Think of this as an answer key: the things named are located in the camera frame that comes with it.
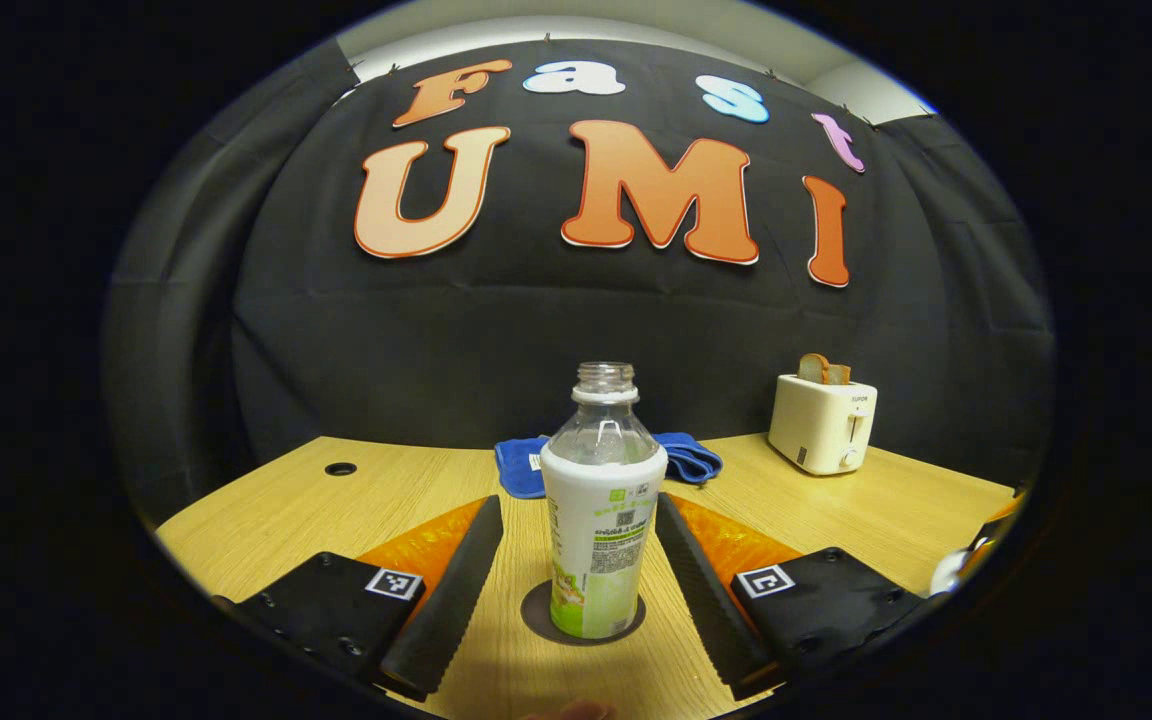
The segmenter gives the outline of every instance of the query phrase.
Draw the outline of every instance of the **white bottle label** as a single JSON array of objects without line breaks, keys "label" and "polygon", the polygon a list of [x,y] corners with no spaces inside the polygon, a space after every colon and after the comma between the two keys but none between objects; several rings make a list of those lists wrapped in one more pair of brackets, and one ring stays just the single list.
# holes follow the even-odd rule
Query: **white bottle label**
[{"label": "white bottle label", "polygon": [[581,465],[541,448],[553,551],[550,617],[563,632],[605,638],[634,620],[666,462],[664,447],[631,465]]}]

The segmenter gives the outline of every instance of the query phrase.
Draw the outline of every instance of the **blue towel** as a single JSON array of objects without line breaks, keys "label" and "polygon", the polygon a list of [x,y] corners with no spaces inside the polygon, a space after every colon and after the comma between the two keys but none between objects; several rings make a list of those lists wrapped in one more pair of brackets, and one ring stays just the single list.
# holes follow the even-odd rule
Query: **blue towel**
[{"label": "blue towel", "polygon": [[[667,478],[700,484],[721,473],[722,457],[708,450],[688,433],[659,433],[652,435],[666,450]],[[528,439],[507,439],[495,446],[497,469],[500,471],[500,487],[511,497],[530,500],[545,497],[545,483],[540,477],[540,448],[548,442],[545,435]]]}]

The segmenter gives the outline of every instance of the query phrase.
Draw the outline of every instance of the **wooden table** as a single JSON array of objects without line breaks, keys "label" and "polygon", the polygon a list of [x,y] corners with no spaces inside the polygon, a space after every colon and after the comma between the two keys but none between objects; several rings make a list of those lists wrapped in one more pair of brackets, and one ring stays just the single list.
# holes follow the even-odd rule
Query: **wooden table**
[{"label": "wooden table", "polygon": [[[814,478],[765,433],[704,445],[723,457],[722,473],[704,488],[667,479],[664,492],[803,552],[842,547],[919,594],[937,562],[1011,498],[1000,484],[877,448],[855,473]],[[358,471],[325,473],[332,462]],[[522,598],[550,569],[545,501],[508,497],[492,450],[314,439],[187,507],[157,536],[205,592],[242,601],[312,553],[355,558],[485,495],[500,495],[502,506],[495,563],[442,687],[411,705],[450,719],[513,720],[582,697],[613,703],[622,719],[699,719],[765,697],[736,703],[719,682],[654,533],[639,591],[647,614],[636,632],[570,647],[526,629]]]}]

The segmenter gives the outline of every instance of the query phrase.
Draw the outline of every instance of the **clear plastic bottle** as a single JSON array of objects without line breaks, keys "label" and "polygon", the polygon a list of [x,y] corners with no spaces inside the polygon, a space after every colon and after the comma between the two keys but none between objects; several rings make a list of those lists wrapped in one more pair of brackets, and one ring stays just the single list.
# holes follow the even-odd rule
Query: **clear plastic bottle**
[{"label": "clear plastic bottle", "polygon": [[634,416],[634,366],[581,363],[576,414],[540,449],[550,502],[550,619],[607,638],[634,620],[666,450]]}]

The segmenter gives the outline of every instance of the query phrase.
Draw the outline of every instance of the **toaster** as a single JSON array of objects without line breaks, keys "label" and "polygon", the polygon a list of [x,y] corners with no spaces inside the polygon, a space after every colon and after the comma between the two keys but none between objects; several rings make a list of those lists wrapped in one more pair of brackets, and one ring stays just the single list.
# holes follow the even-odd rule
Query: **toaster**
[{"label": "toaster", "polygon": [[781,376],[768,442],[809,473],[850,473],[865,461],[877,402],[878,389],[866,384]]}]

